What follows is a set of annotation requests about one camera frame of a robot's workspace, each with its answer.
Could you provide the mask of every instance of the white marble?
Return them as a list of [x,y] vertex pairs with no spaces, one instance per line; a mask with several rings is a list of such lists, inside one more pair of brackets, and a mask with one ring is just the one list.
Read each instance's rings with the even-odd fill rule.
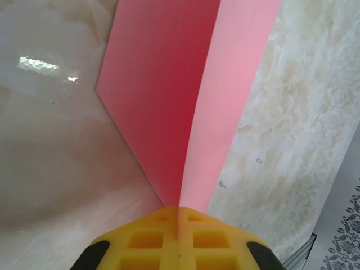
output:
[[360,1],[283,0],[208,213],[285,260],[315,226],[360,120]]
[[70,269],[162,204],[95,93],[114,1],[0,1],[0,269]]

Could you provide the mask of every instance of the black rubber part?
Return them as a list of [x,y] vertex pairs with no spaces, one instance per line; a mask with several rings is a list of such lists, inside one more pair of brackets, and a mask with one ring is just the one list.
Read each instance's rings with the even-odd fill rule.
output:
[[260,270],[285,270],[270,248],[257,242],[248,242],[246,245]]
[[109,246],[105,240],[88,246],[70,270],[96,270]]

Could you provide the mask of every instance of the gray wall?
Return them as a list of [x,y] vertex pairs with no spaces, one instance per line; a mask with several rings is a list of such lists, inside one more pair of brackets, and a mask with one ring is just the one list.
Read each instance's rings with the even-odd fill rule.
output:
[[360,269],[360,233],[354,230],[360,224],[360,209],[356,209],[359,204],[360,125],[315,226],[314,233],[318,237],[305,270],[318,270],[323,269],[322,267],[334,270]]

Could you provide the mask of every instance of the pink paper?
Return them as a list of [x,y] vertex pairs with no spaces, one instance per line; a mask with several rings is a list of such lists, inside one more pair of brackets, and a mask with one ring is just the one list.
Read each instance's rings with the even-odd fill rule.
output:
[[97,92],[164,205],[205,211],[280,0],[121,0]]

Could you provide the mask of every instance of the square hole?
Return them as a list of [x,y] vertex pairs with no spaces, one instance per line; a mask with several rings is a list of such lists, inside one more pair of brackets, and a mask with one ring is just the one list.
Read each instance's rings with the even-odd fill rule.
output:
[[196,216],[196,215],[194,215],[194,214],[189,215],[189,216],[187,217],[187,220],[188,220],[188,221],[203,221],[202,218],[200,218],[200,217],[198,217],[198,216]]
[[159,256],[127,256],[121,260],[120,270],[159,270]]
[[241,270],[234,256],[197,256],[196,270]]
[[163,234],[156,231],[143,231],[134,233],[129,241],[128,248],[150,249],[163,247]]
[[224,232],[219,230],[195,231],[192,235],[195,248],[229,248],[229,241]]

